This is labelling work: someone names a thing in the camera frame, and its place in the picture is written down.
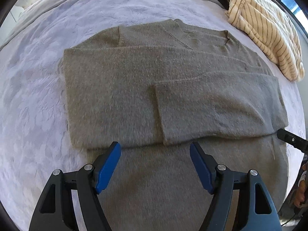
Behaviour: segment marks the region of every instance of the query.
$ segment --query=bolt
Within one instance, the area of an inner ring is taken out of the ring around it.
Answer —
[[[252,170],[250,171],[250,174],[251,174],[252,176],[256,176],[256,175],[258,175],[258,172],[257,172],[256,170],[252,169]]]
[[[221,170],[221,171],[226,170],[226,166],[225,166],[224,164],[219,164],[219,165],[217,166],[217,168],[218,168],[219,170]]]
[[[92,164],[87,164],[84,166],[85,170],[91,170],[93,168]]]
[[[57,176],[59,173],[60,173],[60,170],[59,170],[59,169],[55,169],[55,170],[52,172],[52,174],[53,174],[54,176]]]

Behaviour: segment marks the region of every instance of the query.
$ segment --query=hand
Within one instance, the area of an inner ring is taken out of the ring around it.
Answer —
[[[303,170],[307,170],[307,164],[305,164],[303,166]],[[296,191],[296,196],[295,196],[295,200],[294,200],[294,205],[296,207],[299,207],[299,205],[301,204],[301,202],[304,202],[305,201],[305,190],[306,190],[306,183],[305,183],[305,180],[302,180],[300,183],[299,183],[299,187]]]

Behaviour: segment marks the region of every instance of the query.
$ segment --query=bed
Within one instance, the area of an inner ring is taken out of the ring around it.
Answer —
[[[20,230],[28,230],[37,200],[54,169],[77,170],[97,154],[75,149],[70,142],[60,66],[64,49],[106,28],[167,19],[228,30],[258,53],[279,79],[289,121],[286,130],[305,137],[296,83],[289,82],[245,33],[227,22],[217,0],[39,0],[24,12],[0,51],[0,200]],[[285,149],[287,196],[303,154],[290,145]],[[82,222],[80,210],[76,217]]]

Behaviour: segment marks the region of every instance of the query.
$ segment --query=yellow striped fabric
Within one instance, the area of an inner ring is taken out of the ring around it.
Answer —
[[[305,75],[293,23],[271,0],[230,0],[228,22],[244,31],[290,81]]]

